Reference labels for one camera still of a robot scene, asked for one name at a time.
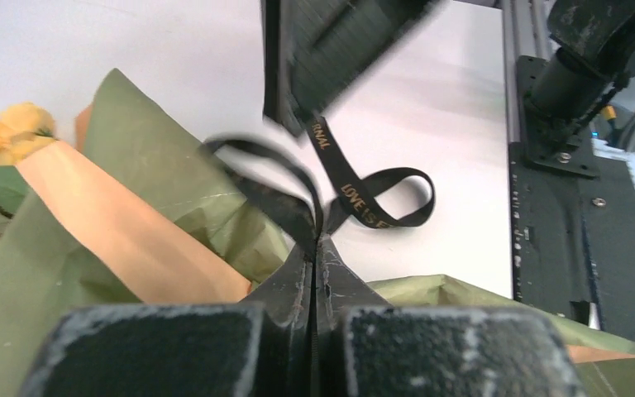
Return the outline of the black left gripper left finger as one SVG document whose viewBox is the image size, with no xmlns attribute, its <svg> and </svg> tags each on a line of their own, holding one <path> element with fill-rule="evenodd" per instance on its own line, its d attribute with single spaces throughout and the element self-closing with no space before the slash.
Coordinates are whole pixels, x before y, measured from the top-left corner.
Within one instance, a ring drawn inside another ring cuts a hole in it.
<svg viewBox="0 0 635 397">
<path fill-rule="evenodd" d="M 64 316 L 21 396 L 311 396 L 316 248 L 237 304 L 108 304 Z"/>
</svg>

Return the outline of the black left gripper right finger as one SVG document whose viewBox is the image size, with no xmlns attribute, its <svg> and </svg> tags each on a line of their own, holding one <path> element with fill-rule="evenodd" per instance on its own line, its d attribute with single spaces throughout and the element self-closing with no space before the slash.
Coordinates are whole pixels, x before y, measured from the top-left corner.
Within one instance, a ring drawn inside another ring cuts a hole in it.
<svg viewBox="0 0 635 397">
<path fill-rule="evenodd" d="M 394 307 L 328 237 L 315 260 L 319 396 L 582 396 L 551 322 L 529 309 Z"/>
</svg>

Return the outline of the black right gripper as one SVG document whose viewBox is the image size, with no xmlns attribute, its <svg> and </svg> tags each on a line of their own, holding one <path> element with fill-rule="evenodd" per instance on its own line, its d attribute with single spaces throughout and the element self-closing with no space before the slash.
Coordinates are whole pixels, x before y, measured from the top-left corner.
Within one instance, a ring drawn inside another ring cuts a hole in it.
<svg viewBox="0 0 635 397">
<path fill-rule="evenodd" d="M 437 6 L 429 0 L 261 2 L 264 116 L 300 136 Z"/>
</svg>

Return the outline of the yellow fake flower stem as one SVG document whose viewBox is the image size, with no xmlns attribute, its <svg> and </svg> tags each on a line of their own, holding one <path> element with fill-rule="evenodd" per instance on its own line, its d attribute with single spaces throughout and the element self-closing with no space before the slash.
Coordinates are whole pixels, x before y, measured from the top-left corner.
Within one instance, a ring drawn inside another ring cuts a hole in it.
<svg viewBox="0 0 635 397">
<path fill-rule="evenodd" d="M 56 141 L 55 120 L 34 103 L 19 103 L 0 113 L 0 236 L 29 191 L 15 165 Z"/>
</svg>

